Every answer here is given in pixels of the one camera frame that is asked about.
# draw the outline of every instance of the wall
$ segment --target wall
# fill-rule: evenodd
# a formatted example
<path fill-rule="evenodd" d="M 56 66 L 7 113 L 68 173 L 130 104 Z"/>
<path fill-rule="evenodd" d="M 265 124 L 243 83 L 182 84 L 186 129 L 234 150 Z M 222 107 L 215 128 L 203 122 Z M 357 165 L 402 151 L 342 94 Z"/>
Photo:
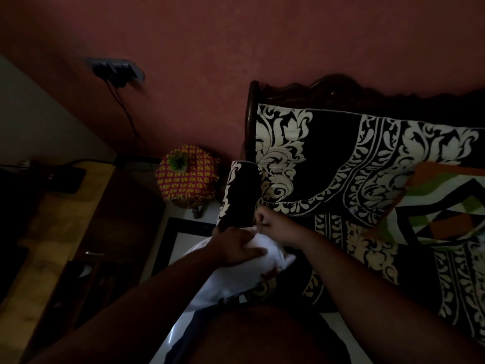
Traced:
<path fill-rule="evenodd" d="M 0 77 L 0 164 L 114 159 L 105 142 L 1 55 Z"/>
<path fill-rule="evenodd" d="M 118 151 L 132 133 L 82 57 L 134 60 L 122 90 L 149 142 L 224 158 L 244 139 L 252 79 L 347 73 L 387 94 L 485 85 L 485 0 L 1 0 L 0 52 Z"/>

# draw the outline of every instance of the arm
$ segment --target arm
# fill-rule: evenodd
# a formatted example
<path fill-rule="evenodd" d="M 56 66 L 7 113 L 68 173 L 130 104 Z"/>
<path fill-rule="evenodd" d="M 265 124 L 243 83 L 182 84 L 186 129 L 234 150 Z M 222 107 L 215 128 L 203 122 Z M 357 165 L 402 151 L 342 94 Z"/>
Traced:
<path fill-rule="evenodd" d="M 485 349 L 317 232 L 267 207 L 256 210 L 261 232 L 301 249 L 355 339 L 376 362 L 477 363 Z"/>
<path fill-rule="evenodd" d="M 244 248 L 252 237 L 235 228 L 215 235 L 206 247 L 134 288 L 31 363 L 148 363 L 212 272 L 265 254 L 265 249 Z"/>

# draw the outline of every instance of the person's right arm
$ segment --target person's right arm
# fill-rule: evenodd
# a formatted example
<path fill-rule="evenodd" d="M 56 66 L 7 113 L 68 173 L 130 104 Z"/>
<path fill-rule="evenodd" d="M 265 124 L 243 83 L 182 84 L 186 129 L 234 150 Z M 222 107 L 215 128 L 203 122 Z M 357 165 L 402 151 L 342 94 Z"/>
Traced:
<path fill-rule="evenodd" d="M 259 232 L 304 252 L 355 339 L 374 362 L 485 362 L 481 345 L 322 235 L 267 207 L 256 210 L 256 221 Z"/>

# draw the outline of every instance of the white tile floor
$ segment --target white tile floor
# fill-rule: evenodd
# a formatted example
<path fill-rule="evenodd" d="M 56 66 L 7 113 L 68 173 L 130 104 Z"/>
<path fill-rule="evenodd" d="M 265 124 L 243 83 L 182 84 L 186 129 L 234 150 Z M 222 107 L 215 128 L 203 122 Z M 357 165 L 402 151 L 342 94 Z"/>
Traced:
<path fill-rule="evenodd" d="M 217 216 L 219 214 L 219 207 L 220 204 L 215 201 L 210 203 L 209 207 L 205 209 L 203 216 L 196 221 L 215 224 L 217 221 Z M 171 203 L 167 203 L 163 218 L 161 220 L 157 238 L 153 244 L 152 250 L 150 251 L 147 264 L 145 265 L 145 269 L 143 271 L 142 281 L 148 279 L 151 275 L 151 271 L 155 263 L 155 258 L 157 257 L 157 252 L 160 247 L 161 238 L 163 236 L 163 232 L 165 231 L 165 227 L 167 226 L 169 217 L 194 220 L 191 210 L 184 210 L 175 207 Z M 181 258 L 186 251 L 188 251 L 192 246 L 202 241 L 203 239 L 205 239 L 203 236 L 179 233 L 175 240 L 172 255 L 170 256 L 170 263 L 173 263 L 177 259 Z M 153 357 L 152 361 L 150 362 L 151 364 L 164 363 L 167 352 L 170 350 L 173 344 L 177 342 L 178 339 L 183 335 L 185 329 L 192 319 L 192 316 L 193 312 L 182 314 L 177 323 L 173 326 L 172 330 L 168 334 L 163 344 L 160 346 L 158 352 Z M 328 322 L 332 330 L 334 330 L 336 334 L 342 339 L 342 341 L 347 345 L 347 349 L 349 350 L 349 354 L 353 364 L 372 364 L 372 361 L 370 361 L 364 350 L 356 342 L 356 340 L 352 336 L 352 333 L 349 331 L 347 325 L 345 324 L 342 316 L 339 313 L 324 313 L 322 314 L 322 316 Z"/>

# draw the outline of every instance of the hand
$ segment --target hand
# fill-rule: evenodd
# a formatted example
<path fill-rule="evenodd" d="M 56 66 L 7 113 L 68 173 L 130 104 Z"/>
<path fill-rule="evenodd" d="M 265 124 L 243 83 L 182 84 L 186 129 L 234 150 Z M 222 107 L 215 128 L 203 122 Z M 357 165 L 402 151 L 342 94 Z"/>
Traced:
<path fill-rule="evenodd" d="M 306 227 L 298 225 L 288 217 L 265 206 L 258 207 L 254 216 L 257 223 L 257 226 L 254 226 L 255 230 L 269 236 L 279 244 L 302 249 L 306 240 L 305 235 L 308 232 Z"/>
<path fill-rule="evenodd" d="M 229 227 L 224 232 L 215 228 L 212 239 L 204 249 L 207 248 L 216 256 L 220 267 L 230 267 L 266 255 L 268 250 L 264 248 L 245 247 L 253 237 L 251 232 L 237 227 Z"/>

